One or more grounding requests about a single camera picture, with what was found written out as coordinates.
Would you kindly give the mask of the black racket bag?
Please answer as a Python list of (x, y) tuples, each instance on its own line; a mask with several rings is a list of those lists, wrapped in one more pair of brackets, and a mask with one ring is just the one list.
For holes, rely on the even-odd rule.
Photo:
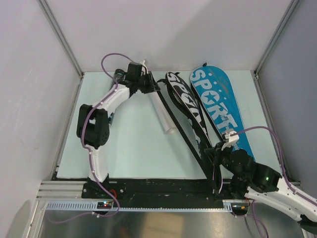
[(222, 192), (223, 180), (220, 166), (216, 165), (214, 159), (208, 154), (212, 148), (209, 139), (207, 126), (203, 119), (202, 110), (197, 102), (194, 92), (190, 86), (179, 76), (179, 73), (168, 72), (164, 79), (160, 79), (166, 85), (167, 92), (177, 107), (177, 109), (186, 116), (195, 136), (198, 152), (198, 163), (207, 180), (211, 183), (211, 189), (214, 194), (219, 195)]

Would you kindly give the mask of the white shuttlecock tube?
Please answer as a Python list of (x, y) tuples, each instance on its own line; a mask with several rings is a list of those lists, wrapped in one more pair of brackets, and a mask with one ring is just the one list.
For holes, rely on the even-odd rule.
[(176, 130), (176, 125), (174, 124), (172, 118), (170, 117), (158, 93), (157, 92), (150, 93), (150, 98), (153, 102), (153, 105), (160, 119), (164, 132), (166, 134), (173, 134)]

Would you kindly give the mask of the blue racket bag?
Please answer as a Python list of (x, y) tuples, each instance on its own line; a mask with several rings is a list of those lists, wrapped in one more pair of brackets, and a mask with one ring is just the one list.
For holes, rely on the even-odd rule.
[(245, 129), (230, 78), (223, 69), (205, 63), (190, 73), (189, 82), (219, 141), (227, 130)]

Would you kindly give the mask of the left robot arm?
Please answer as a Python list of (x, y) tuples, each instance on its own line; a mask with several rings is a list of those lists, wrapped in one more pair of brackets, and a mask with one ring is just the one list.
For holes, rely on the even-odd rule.
[(110, 117), (118, 106), (137, 91), (148, 94), (159, 90), (145, 62), (131, 62), (127, 71), (116, 69), (111, 88), (102, 99), (92, 105), (81, 105), (76, 135), (80, 138), (82, 147), (88, 150), (89, 178), (96, 182), (92, 191), (97, 197), (104, 198), (110, 191), (109, 184), (104, 182), (108, 177), (108, 169), (101, 162), (101, 147), (106, 144), (110, 134)]

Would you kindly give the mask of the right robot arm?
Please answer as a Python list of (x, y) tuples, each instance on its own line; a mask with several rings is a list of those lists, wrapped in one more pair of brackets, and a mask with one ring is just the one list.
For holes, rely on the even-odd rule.
[(243, 149), (224, 148), (221, 144), (204, 150), (213, 165), (212, 180), (220, 191), (220, 166), (233, 176), (227, 192), (236, 199), (248, 198), (270, 206), (299, 223), (305, 231), (317, 233), (317, 200), (291, 184), (279, 172), (254, 161)]

